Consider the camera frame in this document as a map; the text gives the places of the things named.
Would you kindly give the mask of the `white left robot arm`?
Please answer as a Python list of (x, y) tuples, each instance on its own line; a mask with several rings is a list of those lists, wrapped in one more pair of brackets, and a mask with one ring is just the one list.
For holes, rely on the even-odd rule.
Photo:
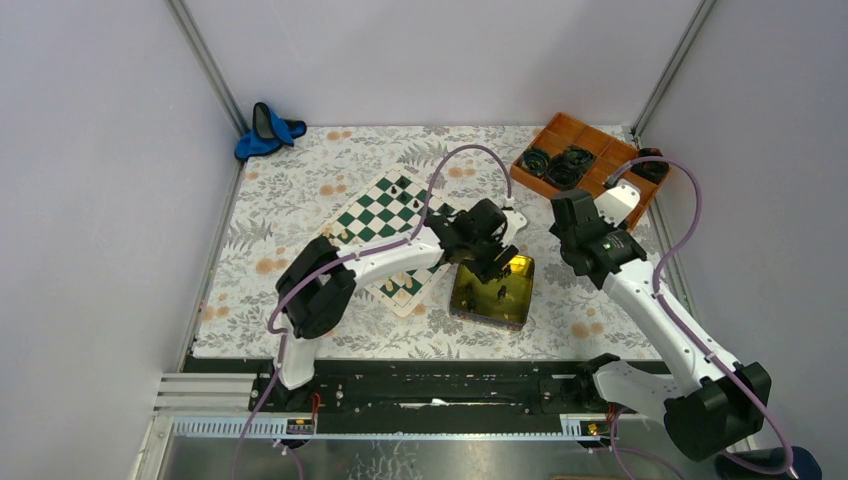
[(296, 411), (309, 401), (319, 340), (342, 320), (356, 291), (446, 264), (464, 266), (483, 284), (500, 280), (519, 252), (513, 240), (528, 224), (522, 213), (488, 199), (451, 216), (424, 214), (411, 231), (360, 246), (338, 247), (319, 236), (277, 280), (268, 329), (281, 337), (271, 395), (282, 408)]

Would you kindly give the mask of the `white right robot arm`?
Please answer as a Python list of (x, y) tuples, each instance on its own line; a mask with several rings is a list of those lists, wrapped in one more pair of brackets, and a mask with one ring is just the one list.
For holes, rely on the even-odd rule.
[(637, 324), (660, 354), (671, 377), (637, 369), (613, 354), (581, 367), (575, 402), (597, 412), (608, 403), (626, 406), (662, 424), (689, 459), (702, 461), (759, 432), (771, 377), (715, 342), (663, 282), (646, 251), (621, 226), (640, 199), (623, 183), (598, 198), (582, 189), (551, 200), (560, 255), (576, 275), (586, 276)]

